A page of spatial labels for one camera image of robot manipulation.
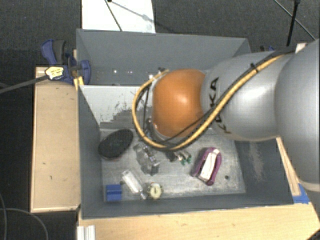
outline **blue tape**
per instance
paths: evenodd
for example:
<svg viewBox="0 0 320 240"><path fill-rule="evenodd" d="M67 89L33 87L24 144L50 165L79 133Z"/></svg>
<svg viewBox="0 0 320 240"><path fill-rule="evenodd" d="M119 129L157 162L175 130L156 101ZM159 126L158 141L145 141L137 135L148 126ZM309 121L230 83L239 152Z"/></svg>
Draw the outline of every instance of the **blue tape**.
<svg viewBox="0 0 320 240"><path fill-rule="evenodd" d="M307 196L307 193L305 192L304 187L299 183L299 188L301 195L292 196L293 202L295 204L301 203L301 204L308 204L310 202L309 197Z"/></svg>

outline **dark oval object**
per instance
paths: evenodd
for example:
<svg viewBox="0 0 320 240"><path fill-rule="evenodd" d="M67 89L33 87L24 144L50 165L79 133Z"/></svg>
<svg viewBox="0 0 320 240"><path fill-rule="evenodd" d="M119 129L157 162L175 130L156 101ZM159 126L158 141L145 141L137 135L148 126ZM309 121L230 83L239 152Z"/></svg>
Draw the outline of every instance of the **dark oval object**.
<svg viewBox="0 0 320 240"><path fill-rule="evenodd" d="M119 158L130 146L134 134L129 129L117 130L105 137L99 144L100 156L107 160Z"/></svg>

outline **wooden board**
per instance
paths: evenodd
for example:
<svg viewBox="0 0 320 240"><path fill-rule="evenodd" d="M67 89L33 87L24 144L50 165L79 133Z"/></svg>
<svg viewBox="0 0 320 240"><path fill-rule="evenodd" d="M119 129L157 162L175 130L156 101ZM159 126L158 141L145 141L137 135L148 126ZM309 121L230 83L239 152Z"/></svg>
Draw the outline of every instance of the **wooden board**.
<svg viewBox="0 0 320 240"><path fill-rule="evenodd" d="M96 240L304 240L319 227L311 204L82 220Z"/></svg>
<svg viewBox="0 0 320 240"><path fill-rule="evenodd" d="M46 68L38 67L36 77ZM30 211L75 210L80 204L77 92L45 80L34 88Z"/></svg>

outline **white label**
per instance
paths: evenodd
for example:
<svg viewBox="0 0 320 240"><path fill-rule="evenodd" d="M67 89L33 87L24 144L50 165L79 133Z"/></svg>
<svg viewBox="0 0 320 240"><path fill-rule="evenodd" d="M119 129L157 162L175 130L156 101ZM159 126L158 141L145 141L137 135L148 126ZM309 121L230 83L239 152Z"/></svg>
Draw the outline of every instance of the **white label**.
<svg viewBox="0 0 320 240"><path fill-rule="evenodd" d="M199 178L205 182L210 180L212 172L215 168L216 164L216 158L217 155L220 153L218 149L215 149L214 151L210 152L208 156L206 157L206 160L204 162L203 168L201 170L201 173L199 175Z"/></svg>

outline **blue plastic clip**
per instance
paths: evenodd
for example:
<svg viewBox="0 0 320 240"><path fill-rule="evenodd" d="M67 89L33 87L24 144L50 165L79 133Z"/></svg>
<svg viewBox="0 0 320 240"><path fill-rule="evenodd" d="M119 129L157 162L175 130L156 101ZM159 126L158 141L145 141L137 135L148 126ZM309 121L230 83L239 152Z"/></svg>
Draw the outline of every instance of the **blue plastic clip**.
<svg viewBox="0 0 320 240"><path fill-rule="evenodd" d="M111 184L105 186L105 199L107 202L121 201L122 189L120 184Z"/></svg>

